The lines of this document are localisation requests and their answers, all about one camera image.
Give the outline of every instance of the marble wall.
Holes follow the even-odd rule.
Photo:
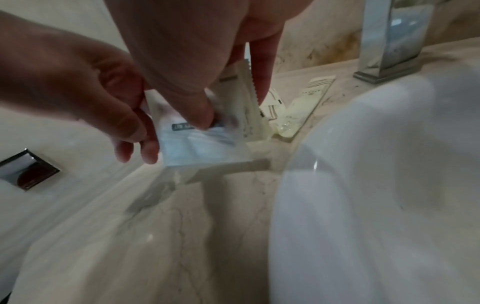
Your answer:
[[[480,36],[479,0],[437,0],[426,43],[438,44]],[[364,1],[314,0],[289,21],[280,42],[276,72],[357,58]]]

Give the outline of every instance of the flush button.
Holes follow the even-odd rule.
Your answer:
[[[0,162],[0,179],[23,190],[29,190],[59,172],[28,149]]]

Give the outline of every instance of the hand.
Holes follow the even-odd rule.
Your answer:
[[[153,88],[192,125],[214,118],[204,89],[250,42],[258,99],[270,88],[284,23],[312,0],[105,0]]]
[[[0,104],[85,121],[110,136],[118,160],[129,161],[140,142],[144,162],[157,161],[154,126],[141,109],[145,82],[127,53],[2,12],[0,28]]]

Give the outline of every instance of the faucet base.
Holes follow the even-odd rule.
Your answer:
[[[395,74],[390,74],[388,76],[383,76],[383,77],[373,76],[373,75],[370,75],[370,74],[359,71],[359,72],[355,72],[353,74],[353,77],[355,77],[357,79],[360,79],[360,80],[363,80],[365,82],[371,83],[373,85],[376,85],[376,84],[387,82],[387,81],[390,81],[390,80],[393,80],[393,79],[396,79],[396,78],[399,78],[399,77],[403,77],[403,76],[406,76],[406,75],[409,75],[409,74],[413,74],[415,72],[418,72],[418,70],[419,70],[418,67],[411,67],[411,68],[402,70],[400,72],[397,72]]]

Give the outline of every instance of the white ceramic sink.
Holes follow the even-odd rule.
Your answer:
[[[279,188],[274,304],[480,302],[480,60],[356,98]]]

